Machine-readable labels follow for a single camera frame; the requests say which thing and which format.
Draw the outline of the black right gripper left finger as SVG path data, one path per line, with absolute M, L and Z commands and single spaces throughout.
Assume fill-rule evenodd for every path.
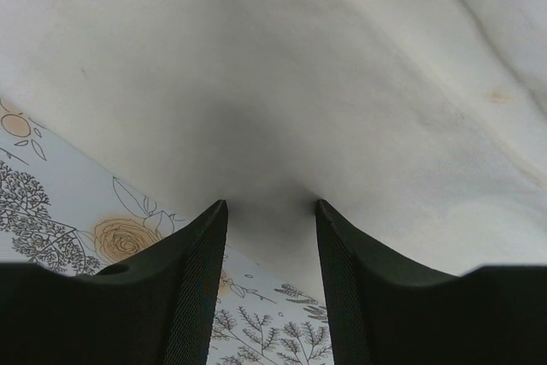
M 228 207 L 94 275 L 1 266 L 4 364 L 204 364 Z

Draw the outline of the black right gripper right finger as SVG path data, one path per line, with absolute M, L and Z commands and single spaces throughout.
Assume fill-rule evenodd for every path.
M 337 364 L 543 364 L 546 269 L 429 268 L 315 206 L 317 244 Z

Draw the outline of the cream white t shirt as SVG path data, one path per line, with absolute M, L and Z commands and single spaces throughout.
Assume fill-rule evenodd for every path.
M 546 261 L 546 0 L 1 0 L 1 93 L 317 297 L 319 198 L 451 274 Z

